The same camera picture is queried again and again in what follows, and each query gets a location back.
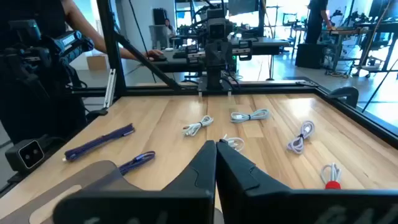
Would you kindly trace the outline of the workbench with equipment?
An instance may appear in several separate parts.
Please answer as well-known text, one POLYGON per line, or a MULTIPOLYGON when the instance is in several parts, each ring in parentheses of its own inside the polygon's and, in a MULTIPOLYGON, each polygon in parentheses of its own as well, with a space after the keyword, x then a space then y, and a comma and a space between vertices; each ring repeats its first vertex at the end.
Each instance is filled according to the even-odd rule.
POLYGON ((330 67, 327 67, 330 71, 335 72, 336 71, 336 66, 339 61, 356 61, 359 60, 359 63, 352 64, 352 67, 355 67, 357 69, 357 72, 360 70, 367 70, 369 73, 383 73, 383 72, 388 72, 387 66, 389 63, 389 60, 392 55, 392 51, 394 49, 394 46, 396 44, 396 41, 398 40, 398 19, 396 20, 385 20, 385 21, 377 21, 376 23, 370 23, 370 22, 365 22, 365 23, 357 23, 354 24, 354 27, 349 27, 349 28, 338 28, 338 29, 322 29, 322 33, 332 35, 332 36, 337 36, 336 42, 334 45, 330 45, 329 48, 334 48, 334 54, 333 54, 333 63, 330 65, 330 67), (387 57, 385 60, 380 60, 381 62, 384 63, 383 67, 379 70, 376 70, 375 66, 367 66, 365 65, 365 61, 368 59, 372 59, 374 57, 369 56, 369 51, 372 47, 373 44, 373 38, 376 35, 376 33, 382 33, 382 32, 388 32, 392 34, 392 44, 389 46, 389 51, 387 54, 387 57), (363 35, 366 34, 366 42, 365 42, 365 47, 363 49, 363 52, 361 54, 361 58, 341 58, 341 51, 342 51, 342 46, 343 46, 343 37, 347 35, 363 35))

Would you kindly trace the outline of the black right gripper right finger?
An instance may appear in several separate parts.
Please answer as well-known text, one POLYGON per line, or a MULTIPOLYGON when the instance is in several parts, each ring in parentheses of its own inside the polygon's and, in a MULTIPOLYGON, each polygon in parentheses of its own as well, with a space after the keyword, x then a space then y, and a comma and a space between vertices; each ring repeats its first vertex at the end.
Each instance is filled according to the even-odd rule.
POLYGON ((284 224, 290 188, 260 170, 224 140, 216 143, 216 183, 226 224, 284 224))

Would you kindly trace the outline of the person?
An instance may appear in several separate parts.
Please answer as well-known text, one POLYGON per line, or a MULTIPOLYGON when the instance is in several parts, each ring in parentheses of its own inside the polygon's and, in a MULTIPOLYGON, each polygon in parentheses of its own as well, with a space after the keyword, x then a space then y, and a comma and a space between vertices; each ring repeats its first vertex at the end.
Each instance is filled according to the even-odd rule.
POLYGON ((326 7, 328 0, 310 0, 307 8, 310 10, 307 21, 307 36, 305 38, 306 44, 316 44, 322 31, 323 22, 326 23, 328 30, 333 30, 328 15, 326 13, 326 7))
MULTIPOLYGON (((65 34, 71 27, 90 38, 96 50, 107 51, 104 38, 74 0, 0 0, 0 51, 18 43, 9 21, 22 19, 35 19, 40 31, 49 37, 65 34)), ((6 72, 8 68, 0 65, 0 122, 14 144, 44 134, 66 139, 88 124, 82 99, 65 94, 63 75, 78 78, 73 67, 52 67, 37 74, 48 100, 36 98, 13 72, 6 72)))
POLYGON ((170 20, 168 18, 165 18, 165 26, 166 26, 166 31, 167 31, 167 37, 169 39, 169 43, 171 47, 174 47, 174 40, 173 38, 175 38, 177 36, 177 33, 174 29, 174 27, 171 25, 170 20))

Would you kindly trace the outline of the black frame clamp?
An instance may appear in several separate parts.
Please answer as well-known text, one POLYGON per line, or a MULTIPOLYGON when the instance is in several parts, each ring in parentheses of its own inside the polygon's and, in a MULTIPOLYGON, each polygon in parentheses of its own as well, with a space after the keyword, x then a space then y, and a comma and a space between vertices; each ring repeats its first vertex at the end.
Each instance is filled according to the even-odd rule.
POLYGON ((343 86, 331 91, 329 94, 327 94, 327 97, 331 99, 345 98, 345 103, 348 106, 356 108, 359 98, 359 91, 353 86, 343 86))

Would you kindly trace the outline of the cardboard box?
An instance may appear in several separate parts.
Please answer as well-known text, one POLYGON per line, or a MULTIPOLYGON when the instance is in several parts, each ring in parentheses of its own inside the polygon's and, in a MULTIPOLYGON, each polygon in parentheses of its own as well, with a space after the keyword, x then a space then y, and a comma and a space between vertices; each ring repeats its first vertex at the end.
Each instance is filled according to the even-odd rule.
POLYGON ((90 70, 107 70, 108 58, 106 55, 91 55, 86 57, 90 70))

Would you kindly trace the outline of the dark grey desk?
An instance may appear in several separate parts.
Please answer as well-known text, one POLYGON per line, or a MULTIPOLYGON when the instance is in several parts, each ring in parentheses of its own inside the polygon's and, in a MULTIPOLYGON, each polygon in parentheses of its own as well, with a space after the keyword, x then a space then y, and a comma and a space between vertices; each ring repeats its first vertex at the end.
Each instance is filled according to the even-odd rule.
POLYGON ((204 72, 204 63, 188 64, 184 58, 173 58, 174 52, 164 52, 167 61, 152 62, 164 73, 172 72, 204 72))
POLYGON ((289 47, 285 40, 272 39, 268 37, 251 38, 253 55, 278 55, 281 47, 289 47))

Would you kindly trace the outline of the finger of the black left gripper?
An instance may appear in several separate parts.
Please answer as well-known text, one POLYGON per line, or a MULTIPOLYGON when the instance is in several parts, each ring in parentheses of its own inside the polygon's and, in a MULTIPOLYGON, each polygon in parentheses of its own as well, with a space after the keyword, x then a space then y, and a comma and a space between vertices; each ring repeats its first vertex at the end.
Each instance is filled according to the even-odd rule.
POLYGON ((215 66, 218 65, 218 43, 212 42, 207 44, 207 65, 215 66))
POLYGON ((231 42, 219 43, 220 63, 229 65, 231 60, 231 42))

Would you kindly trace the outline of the silver aluminium bracket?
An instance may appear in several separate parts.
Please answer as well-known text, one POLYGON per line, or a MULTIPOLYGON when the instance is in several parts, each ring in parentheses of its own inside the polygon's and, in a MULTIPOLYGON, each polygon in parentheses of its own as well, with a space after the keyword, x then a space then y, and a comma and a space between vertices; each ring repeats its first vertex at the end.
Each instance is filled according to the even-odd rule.
POLYGON ((108 84, 106 87, 106 94, 104 97, 103 108, 109 108, 113 104, 115 85, 116 85, 116 70, 112 68, 109 71, 108 84))

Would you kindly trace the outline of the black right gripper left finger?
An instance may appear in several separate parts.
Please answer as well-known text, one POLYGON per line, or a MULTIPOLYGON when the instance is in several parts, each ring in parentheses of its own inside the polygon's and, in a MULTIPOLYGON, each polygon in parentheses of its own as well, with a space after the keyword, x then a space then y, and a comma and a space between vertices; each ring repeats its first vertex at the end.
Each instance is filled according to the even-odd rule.
POLYGON ((163 190, 215 190, 216 143, 206 141, 181 173, 163 190))

